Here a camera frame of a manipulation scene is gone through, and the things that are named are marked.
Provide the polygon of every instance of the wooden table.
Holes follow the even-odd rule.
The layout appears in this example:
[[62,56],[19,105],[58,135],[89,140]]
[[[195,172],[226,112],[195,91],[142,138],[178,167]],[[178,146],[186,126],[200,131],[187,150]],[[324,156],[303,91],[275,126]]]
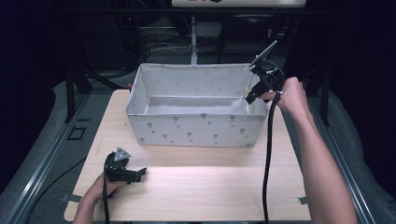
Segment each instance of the wooden table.
[[[108,200],[114,221],[261,221],[266,122],[255,147],[169,147],[139,145],[126,116],[128,91],[114,91],[93,140],[74,194],[84,195],[117,147],[132,154],[128,170],[148,167],[142,182],[120,188]],[[271,220],[309,220],[303,177],[279,109],[274,117],[268,181]],[[64,218],[73,220],[77,203]],[[94,211],[104,220],[103,203]]]
[[306,0],[172,0],[173,7],[304,7]]

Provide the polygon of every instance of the white storage box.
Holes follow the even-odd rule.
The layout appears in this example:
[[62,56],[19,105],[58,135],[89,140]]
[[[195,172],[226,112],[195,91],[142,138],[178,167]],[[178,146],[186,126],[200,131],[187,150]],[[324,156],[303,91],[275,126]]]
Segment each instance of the white storage box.
[[126,113],[139,144],[253,147],[268,114],[244,97],[259,81],[248,64],[141,64]]

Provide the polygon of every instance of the human hand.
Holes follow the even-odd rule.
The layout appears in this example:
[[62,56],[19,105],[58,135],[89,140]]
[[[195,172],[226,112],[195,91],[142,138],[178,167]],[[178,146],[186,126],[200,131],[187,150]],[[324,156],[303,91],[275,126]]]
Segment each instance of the human hand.
[[[283,93],[277,103],[280,109],[288,112],[294,119],[309,112],[303,84],[299,82],[297,77],[286,79],[282,91]],[[275,92],[266,92],[260,98],[263,100],[274,100],[275,95]]]
[[[103,185],[104,185],[103,181],[104,181],[104,174],[101,173],[96,178],[95,182],[93,182],[92,186],[88,189],[88,191],[84,197],[90,197],[92,200],[96,200],[96,201],[99,201],[100,199],[102,199]],[[114,181],[114,182],[107,181],[106,182],[107,196],[110,193],[112,193],[114,190],[118,189],[119,187],[121,187],[123,185],[126,185],[126,182],[124,182],[124,181]]]

